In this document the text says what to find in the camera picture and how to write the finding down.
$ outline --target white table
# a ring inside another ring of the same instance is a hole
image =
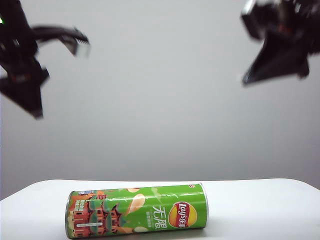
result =
[[[1,201],[1,240],[68,239],[65,207],[73,190],[190,183],[197,182],[41,181]],[[112,239],[320,240],[320,190],[304,182],[261,179],[202,183],[209,202],[206,228]]]

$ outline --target can lid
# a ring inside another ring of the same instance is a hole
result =
[[[66,207],[65,207],[65,217],[64,217],[64,226],[65,226],[65,234],[68,237],[68,239],[72,239],[69,234],[68,234],[68,209],[69,209],[69,202],[71,199],[71,195],[74,193],[75,191],[70,192],[69,197],[68,197],[68,201],[66,202]]]

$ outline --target potato chip canister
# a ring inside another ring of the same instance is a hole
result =
[[[65,212],[70,239],[204,228],[201,184],[71,192]]]

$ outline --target black robotic arm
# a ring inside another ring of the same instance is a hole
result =
[[[7,77],[0,92],[35,118],[43,116],[41,85],[49,77],[35,55],[38,42],[60,40],[75,55],[89,54],[89,40],[77,29],[59,26],[30,27],[19,0],[0,1],[0,65]]]
[[[257,58],[244,75],[244,85],[270,78],[309,74],[308,55],[320,52],[320,0],[249,0],[241,17],[248,34],[264,39]]]

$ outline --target red and yellow logo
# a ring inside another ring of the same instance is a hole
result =
[[[175,228],[187,228],[197,221],[197,211],[184,201],[173,205],[169,213],[169,223]]]

